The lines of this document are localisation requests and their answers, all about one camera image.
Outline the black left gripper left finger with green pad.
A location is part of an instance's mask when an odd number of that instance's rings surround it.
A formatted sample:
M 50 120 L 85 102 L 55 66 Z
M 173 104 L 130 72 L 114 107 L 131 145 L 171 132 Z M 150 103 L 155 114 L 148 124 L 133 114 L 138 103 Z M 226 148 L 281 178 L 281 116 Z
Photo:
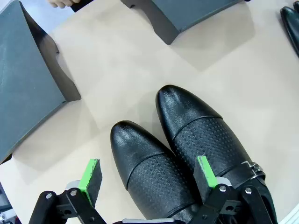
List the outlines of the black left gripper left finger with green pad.
M 57 195 L 42 192 L 36 202 L 30 224 L 65 224 L 77 218 L 82 224 L 103 224 L 95 204 L 102 182 L 99 159 L 90 159 L 81 180 L 71 183 L 69 189 Z

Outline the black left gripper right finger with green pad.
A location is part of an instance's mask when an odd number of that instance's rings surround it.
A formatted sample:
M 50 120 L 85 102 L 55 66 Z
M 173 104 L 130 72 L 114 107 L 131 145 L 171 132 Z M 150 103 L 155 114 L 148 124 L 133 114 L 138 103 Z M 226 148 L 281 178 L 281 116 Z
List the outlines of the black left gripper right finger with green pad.
M 277 216 L 265 173 L 244 161 L 224 176 L 215 176 L 205 156 L 197 156 L 193 177 L 202 206 L 193 224 L 276 224 Z

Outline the person's right hand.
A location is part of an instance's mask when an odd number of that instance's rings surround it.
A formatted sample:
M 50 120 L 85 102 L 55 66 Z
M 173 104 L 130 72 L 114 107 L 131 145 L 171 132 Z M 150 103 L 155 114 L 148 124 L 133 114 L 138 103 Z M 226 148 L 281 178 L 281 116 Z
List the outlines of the person's right hand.
M 47 0 L 47 2 L 54 8 L 71 7 L 74 4 L 79 3 L 81 0 Z

